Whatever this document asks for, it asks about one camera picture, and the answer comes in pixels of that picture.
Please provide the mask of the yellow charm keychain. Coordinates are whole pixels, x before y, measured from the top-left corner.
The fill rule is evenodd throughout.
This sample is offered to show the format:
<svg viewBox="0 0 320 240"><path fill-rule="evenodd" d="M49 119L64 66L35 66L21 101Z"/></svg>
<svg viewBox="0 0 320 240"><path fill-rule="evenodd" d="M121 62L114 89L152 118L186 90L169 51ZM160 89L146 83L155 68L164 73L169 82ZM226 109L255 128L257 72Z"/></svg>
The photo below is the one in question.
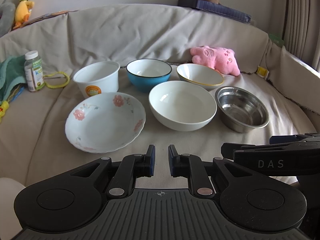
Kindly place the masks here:
<svg viewBox="0 0 320 240"><path fill-rule="evenodd" d="M9 103L7 101L3 101L0 105L0 122L2 121L3 116L5 116L6 111L9 108Z"/></svg>

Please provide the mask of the green towel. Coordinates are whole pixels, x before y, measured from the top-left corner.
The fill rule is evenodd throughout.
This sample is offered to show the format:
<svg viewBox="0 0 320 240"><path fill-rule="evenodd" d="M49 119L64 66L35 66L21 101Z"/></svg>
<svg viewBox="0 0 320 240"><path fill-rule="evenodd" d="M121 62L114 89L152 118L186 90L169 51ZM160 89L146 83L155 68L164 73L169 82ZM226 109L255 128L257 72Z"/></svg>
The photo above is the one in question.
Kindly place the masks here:
<svg viewBox="0 0 320 240"><path fill-rule="evenodd" d="M26 84L24 56L10 56L1 62L1 103L6 101L11 91L19 84Z"/></svg>

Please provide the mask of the dark blue book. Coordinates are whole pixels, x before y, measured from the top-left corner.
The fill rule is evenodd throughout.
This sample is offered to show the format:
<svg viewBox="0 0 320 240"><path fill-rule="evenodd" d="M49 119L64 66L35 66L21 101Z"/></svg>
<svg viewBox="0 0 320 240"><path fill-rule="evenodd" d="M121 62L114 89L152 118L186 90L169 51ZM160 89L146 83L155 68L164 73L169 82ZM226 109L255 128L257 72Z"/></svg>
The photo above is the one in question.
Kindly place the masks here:
<svg viewBox="0 0 320 240"><path fill-rule="evenodd" d="M232 20L236 20L242 23L251 22L251 15L249 14L226 7L221 4L215 4L204 0L178 0L177 5L179 7L210 12L212 14L217 14L219 16L230 18Z"/></svg>

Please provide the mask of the yellow tag clip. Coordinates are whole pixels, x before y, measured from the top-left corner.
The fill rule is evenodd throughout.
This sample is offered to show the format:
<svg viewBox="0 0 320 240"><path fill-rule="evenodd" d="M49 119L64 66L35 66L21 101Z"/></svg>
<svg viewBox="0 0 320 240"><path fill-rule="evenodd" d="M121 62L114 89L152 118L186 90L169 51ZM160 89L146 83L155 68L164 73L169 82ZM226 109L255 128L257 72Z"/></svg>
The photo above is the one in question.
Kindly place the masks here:
<svg viewBox="0 0 320 240"><path fill-rule="evenodd" d="M269 73L270 72L262 66L258 66L257 71L256 71L256 74L259 77L263 78L264 80L267 80Z"/></svg>

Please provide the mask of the blue enamel bowl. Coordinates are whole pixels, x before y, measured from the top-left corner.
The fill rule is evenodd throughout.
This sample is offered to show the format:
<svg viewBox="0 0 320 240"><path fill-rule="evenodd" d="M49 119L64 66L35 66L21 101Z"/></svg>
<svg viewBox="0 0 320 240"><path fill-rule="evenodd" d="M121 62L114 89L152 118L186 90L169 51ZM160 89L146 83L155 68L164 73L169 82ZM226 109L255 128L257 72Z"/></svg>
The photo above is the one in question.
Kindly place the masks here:
<svg viewBox="0 0 320 240"><path fill-rule="evenodd" d="M172 67L156 59L139 59L128 63L126 70L129 81L139 91L148 93L156 85L168 81Z"/></svg>

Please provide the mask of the yellow-rimmed white bowl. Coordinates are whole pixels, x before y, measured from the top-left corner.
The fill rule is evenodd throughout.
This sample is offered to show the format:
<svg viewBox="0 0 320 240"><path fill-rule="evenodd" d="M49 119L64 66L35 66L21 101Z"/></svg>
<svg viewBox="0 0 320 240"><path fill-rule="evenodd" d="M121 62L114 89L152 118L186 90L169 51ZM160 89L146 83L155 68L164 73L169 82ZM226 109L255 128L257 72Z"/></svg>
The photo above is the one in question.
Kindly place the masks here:
<svg viewBox="0 0 320 240"><path fill-rule="evenodd" d="M194 63L181 64L176 72L182 81L213 90L224 83L224 77L216 70Z"/></svg>

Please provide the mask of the large white ceramic bowl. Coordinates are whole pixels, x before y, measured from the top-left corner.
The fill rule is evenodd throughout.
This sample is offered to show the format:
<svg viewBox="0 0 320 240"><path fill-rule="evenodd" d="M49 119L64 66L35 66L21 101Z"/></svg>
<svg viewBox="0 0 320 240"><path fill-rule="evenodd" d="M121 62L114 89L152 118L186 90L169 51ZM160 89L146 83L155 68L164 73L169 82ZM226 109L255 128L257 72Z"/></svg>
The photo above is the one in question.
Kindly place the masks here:
<svg viewBox="0 0 320 240"><path fill-rule="evenodd" d="M214 97L204 88L185 81L167 81L153 87L149 105L167 128L191 132L206 126L216 115Z"/></svg>

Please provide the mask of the grey plush toy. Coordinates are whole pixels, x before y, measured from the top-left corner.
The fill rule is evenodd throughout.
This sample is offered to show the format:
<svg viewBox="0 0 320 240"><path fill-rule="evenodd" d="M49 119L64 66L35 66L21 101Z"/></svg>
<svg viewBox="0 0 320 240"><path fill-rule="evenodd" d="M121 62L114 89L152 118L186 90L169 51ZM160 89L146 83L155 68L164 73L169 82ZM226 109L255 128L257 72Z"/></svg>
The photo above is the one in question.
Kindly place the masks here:
<svg viewBox="0 0 320 240"><path fill-rule="evenodd" d="M14 3L4 0L1 4L0 37L7 34L13 25L16 7Z"/></svg>

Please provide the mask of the beige sofa cover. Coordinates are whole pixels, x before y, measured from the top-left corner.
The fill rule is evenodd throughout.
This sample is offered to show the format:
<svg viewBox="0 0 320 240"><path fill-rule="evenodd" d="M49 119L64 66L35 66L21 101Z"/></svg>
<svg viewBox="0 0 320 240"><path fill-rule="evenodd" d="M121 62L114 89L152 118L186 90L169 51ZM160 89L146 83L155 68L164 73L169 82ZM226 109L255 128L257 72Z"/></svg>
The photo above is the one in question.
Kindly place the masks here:
<svg viewBox="0 0 320 240"><path fill-rule="evenodd" d="M225 85L241 87L265 104L270 115L266 128L236 133L215 116L197 131L173 131L155 119L148 95L127 78L125 66L133 60L177 65L190 61L190 48L204 45L234 50L242 74L225 76ZM146 123L134 142L110 157L118 161L155 145L155 174L138 179L138 187L186 187L186 179L170 176L170 144L211 161L224 142L266 144L273 135L319 131L319 74L272 43L266 32L225 17L167 5L108 5L37 22L1 38L2 60L30 50L39 52L47 73L74 74L100 61L121 65L119 90L144 105ZM270 72L267 80L256 74L258 66ZM1 121L1 176L27 186L96 159L65 136L66 119L82 100L73 82L63 89L25 90Z"/></svg>

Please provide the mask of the vitamin gummy bottle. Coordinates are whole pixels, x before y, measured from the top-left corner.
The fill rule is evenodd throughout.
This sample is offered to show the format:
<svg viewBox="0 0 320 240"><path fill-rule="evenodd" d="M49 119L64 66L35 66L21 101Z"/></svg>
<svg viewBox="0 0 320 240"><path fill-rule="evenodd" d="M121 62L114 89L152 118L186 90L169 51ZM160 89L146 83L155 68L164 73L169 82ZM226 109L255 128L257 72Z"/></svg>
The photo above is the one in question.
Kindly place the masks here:
<svg viewBox="0 0 320 240"><path fill-rule="evenodd" d="M30 92L36 92L44 87L42 60L38 51L29 51L24 55L24 72Z"/></svg>

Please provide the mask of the stainless steel bowl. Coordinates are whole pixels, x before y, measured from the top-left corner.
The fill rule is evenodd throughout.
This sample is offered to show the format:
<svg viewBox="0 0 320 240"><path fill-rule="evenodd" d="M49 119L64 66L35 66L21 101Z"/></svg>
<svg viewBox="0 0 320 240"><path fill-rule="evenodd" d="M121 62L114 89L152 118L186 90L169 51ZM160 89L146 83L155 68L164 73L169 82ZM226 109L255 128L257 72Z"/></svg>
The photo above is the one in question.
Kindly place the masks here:
<svg viewBox="0 0 320 240"><path fill-rule="evenodd" d="M233 131L248 133L268 125L270 117L263 102L252 93L233 86L215 92L222 122Z"/></svg>

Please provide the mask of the white paper cup bowl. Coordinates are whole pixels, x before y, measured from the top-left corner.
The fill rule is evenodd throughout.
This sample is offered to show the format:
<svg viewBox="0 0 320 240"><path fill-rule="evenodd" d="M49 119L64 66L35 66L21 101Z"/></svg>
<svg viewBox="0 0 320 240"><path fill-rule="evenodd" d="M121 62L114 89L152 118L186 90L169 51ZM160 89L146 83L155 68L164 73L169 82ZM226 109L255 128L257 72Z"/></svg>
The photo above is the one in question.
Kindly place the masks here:
<svg viewBox="0 0 320 240"><path fill-rule="evenodd" d="M84 98L101 93L117 92L119 89L120 64L112 61L103 61L90 64L73 76Z"/></svg>

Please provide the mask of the floral white plate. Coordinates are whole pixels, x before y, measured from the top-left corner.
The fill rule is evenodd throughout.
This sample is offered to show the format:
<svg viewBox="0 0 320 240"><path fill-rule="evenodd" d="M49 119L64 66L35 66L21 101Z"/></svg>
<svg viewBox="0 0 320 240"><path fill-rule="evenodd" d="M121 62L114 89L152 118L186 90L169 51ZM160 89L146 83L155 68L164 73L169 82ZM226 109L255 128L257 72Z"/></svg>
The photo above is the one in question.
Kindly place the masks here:
<svg viewBox="0 0 320 240"><path fill-rule="evenodd" d="M65 123L65 135L74 147L84 152L114 152L133 142L145 121L145 108L133 96L102 93L74 107Z"/></svg>

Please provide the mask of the curtain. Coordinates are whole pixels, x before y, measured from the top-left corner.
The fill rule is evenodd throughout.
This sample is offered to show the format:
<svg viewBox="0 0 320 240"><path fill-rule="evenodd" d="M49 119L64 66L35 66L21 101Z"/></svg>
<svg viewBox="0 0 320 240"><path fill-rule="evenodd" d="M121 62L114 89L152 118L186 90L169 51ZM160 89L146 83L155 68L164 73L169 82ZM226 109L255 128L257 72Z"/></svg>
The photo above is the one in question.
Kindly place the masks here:
<svg viewBox="0 0 320 240"><path fill-rule="evenodd" d="M297 58L319 71L319 0L287 0L284 44Z"/></svg>

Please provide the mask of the yellow duck plush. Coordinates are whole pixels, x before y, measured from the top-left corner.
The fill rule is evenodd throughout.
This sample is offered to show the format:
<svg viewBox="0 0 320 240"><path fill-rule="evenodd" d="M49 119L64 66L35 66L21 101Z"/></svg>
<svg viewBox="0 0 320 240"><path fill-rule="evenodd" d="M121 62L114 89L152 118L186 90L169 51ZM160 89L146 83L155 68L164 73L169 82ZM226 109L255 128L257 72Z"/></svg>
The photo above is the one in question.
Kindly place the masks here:
<svg viewBox="0 0 320 240"><path fill-rule="evenodd" d="M15 11L13 29L20 28L23 24L28 22L31 11L35 2L30 0L19 0L18 6Z"/></svg>

